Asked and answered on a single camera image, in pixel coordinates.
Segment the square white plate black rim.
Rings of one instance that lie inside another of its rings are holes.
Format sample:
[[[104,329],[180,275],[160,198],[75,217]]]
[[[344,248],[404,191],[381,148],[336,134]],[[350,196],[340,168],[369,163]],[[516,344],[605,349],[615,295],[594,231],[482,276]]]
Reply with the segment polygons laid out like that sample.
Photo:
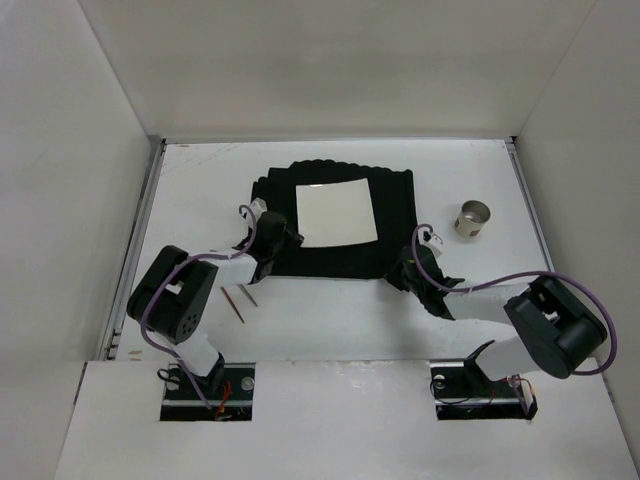
[[[378,240],[367,179],[296,186],[297,228],[306,249]]]

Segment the metal cup with paper sleeve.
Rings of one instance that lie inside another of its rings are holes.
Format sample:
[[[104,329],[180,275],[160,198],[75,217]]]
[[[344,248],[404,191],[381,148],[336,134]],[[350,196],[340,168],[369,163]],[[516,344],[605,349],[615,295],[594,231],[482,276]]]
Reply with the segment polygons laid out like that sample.
[[[454,222],[456,233],[464,238],[474,238],[491,219],[491,210],[479,200],[467,200],[460,208]]]

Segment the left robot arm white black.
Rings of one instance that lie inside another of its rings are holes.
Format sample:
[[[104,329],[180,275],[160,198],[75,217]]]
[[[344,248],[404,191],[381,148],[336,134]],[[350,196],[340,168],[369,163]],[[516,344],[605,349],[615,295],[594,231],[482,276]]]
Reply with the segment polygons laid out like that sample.
[[[260,282],[279,258],[304,241],[284,215],[273,211],[257,215],[246,205],[241,209],[251,225],[238,245],[194,255],[175,245],[163,247],[126,306],[145,342],[176,361],[203,402],[220,388],[225,364],[199,328],[211,292]]]

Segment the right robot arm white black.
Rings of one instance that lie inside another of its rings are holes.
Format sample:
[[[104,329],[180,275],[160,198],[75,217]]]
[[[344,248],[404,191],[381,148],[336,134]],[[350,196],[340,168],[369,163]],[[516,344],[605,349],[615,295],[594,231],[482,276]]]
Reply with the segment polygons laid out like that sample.
[[[573,293],[584,286],[556,272],[521,272],[474,284],[444,275],[433,251],[413,244],[402,250],[386,280],[414,294],[438,318],[487,320],[514,329],[515,337],[487,341],[454,360],[455,385],[470,396],[534,371],[557,379],[581,375],[580,365],[604,343],[610,345],[607,365],[617,353],[615,327],[603,304],[586,292],[594,306],[585,306]]]

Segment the silver table knife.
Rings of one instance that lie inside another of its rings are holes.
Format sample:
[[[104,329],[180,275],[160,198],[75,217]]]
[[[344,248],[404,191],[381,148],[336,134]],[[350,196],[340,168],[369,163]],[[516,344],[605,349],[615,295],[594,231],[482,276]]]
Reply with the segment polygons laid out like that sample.
[[[242,293],[247,297],[247,299],[251,302],[251,304],[255,308],[259,307],[257,301],[254,299],[254,297],[250,294],[250,292],[247,290],[247,288],[244,285],[239,285],[238,288],[242,291]]]

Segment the copper fork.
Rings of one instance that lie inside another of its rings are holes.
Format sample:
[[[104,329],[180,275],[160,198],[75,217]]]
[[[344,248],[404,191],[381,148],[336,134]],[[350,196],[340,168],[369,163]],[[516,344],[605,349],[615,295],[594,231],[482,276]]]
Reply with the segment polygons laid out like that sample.
[[[229,292],[227,291],[227,289],[226,288],[221,288],[221,291],[222,291],[225,299],[229,303],[230,307],[232,308],[233,312],[237,316],[237,318],[240,320],[240,322],[242,324],[245,324],[245,320],[244,320],[242,314],[240,313],[238,307],[236,306],[235,302],[233,301],[233,299],[232,299],[231,295],[229,294]]]

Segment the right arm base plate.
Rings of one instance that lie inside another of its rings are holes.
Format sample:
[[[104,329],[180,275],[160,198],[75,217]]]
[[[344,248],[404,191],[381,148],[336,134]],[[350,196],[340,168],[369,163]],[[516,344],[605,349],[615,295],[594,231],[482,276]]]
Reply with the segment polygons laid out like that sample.
[[[430,365],[429,389],[440,421],[524,420],[538,413],[535,390],[520,375],[489,380],[475,365]]]

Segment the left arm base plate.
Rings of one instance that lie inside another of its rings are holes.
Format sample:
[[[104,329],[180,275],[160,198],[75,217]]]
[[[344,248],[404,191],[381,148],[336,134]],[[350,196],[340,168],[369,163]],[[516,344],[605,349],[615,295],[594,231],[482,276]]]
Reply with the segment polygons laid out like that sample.
[[[208,408],[177,364],[157,371],[164,383],[159,419],[164,422],[247,422],[252,420],[255,363],[229,363],[209,380],[197,377]]]

